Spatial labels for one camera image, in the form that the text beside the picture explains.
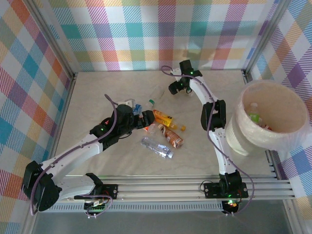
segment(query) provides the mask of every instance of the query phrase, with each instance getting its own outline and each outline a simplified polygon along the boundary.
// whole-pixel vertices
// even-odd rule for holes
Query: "clear plastic bottle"
[[[156,124],[152,123],[150,126],[143,128],[147,133],[155,135],[156,133]]]
[[[153,106],[155,105],[155,103],[157,101],[160,100],[160,98],[164,95],[164,88],[162,88],[161,86],[157,85],[154,90],[152,91],[149,100],[146,102],[145,106],[144,106],[144,110],[152,110]]]
[[[246,113],[249,118],[257,125],[262,126],[262,118],[258,111],[258,104],[255,102],[250,103],[249,107],[246,109]]]
[[[174,155],[174,153],[169,149],[169,147],[162,145],[157,141],[150,139],[148,137],[144,137],[141,140],[141,144],[164,158],[172,158],[172,156]]]

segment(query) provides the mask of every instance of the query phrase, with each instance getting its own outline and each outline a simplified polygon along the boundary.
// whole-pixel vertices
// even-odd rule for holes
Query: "water bottle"
[[[141,144],[164,158],[172,158],[172,156],[174,155],[169,147],[162,145],[148,137],[144,137],[141,141]]]
[[[144,110],[152,110],[155,102],[159,101],[160,98],[164,95],[165,90],[157,85],[154,90],[152,91],[149,100],[145,104]]]

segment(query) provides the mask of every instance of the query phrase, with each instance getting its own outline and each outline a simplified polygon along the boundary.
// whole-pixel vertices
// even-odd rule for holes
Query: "metal corner post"
[[[46,21],[44,20],[43,16],[40,13],[40,10],[38,9],[37,5],[34,3],[33,0],[23,0],[25,3],[27,9],[31,13],[32,17],[38,24],[40,30],[42,31],[42,34],[46,38],[49,46],[55,53],[56,57],[58,58],[60,64],[62,65],[65,73],[68,77],[71,79],[74,78],[75,71],[72,70],[71,66],[69,65],[64,53],[60,49],[56,39],[54,38],[49,26],[47,25]]]
[[[258,59],[260,58],[260,55],[262,54],[264,48],[266,47],[267,43],[269,42],[273,32],[277,28],[278,23],[282,19],[285,11],[287,10],[289,4],[291,3],[292,0],[280,0],[276,11],[274,12],[274,15],[272,16],[272,19],[269,21],[269,24],[263,33],[263,36],[256,47],[252,57],[250,58],[249,63],[247,64],[246,67],[246,75],[249,77],[249,74],[251,73],[251,70],[253,67],[256,65]]]
[[[70,87],[69,87],[69,90],[68,90],[68,95],[67,95],[67,98],[66,98],[66,102],[65,102],[64,108],[62,110],[62,114],[61,114],[61,117],[60,117],[60,120],[59,120],[59,124],[58,124],[57,130],[56,130],[54,142],[53,142],[53,145],[52,145],[52,148],[51,148],[51,151],[50,151],[50,154],[49,154],[48,158],[54,157],[54,155],[55,155],[55,153],[57,151],[60,135],[62,133],[63,125],[64,125],[66,114],[67,114],[67,110],[68,110],[69,103],[70,103],[70,100],[72,98],[72,94],[73,94],[73,91],[74,91],[74,86],[75,86],[75,83],[76,83],[76,77],[77,76],[75,76],[74,79],[71,80],[71,84],[70,84]]]

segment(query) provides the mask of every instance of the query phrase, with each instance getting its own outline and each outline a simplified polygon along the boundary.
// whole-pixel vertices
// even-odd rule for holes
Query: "white bottle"
[[[161,86],[157,85],[152,91],[149,100],[146,102],[144,110],[152,110],[155,103],[164,95],[164,92],[165,90]]]

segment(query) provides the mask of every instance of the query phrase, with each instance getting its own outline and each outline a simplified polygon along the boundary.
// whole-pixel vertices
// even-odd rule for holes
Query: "bottle label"
[[[153,110],[154,116],[155,116],[155,121],[158,123],[162,123],[163,125],[169,127],[171,122],[172,122],[172,117],[171,116],[167,116],[165,114],[163,114],[160,111],[157,110]]]
[[[142,112],[142,106],[140,104],[136,104],[136,106],[133,109],[133,114],[136,116],[136,115],[141,114],[141,112]]]
[[[259,122],[259,115],[258,114],[249,114],[249,116],[251,117],[253,122],[255,122],[255,123]]]
[[[162,127],[160,128],[160,131],[161,131],[161,133],[163,133],[163,134],[165,135],[165,131],[166,131],[165,126],[162,126]]]

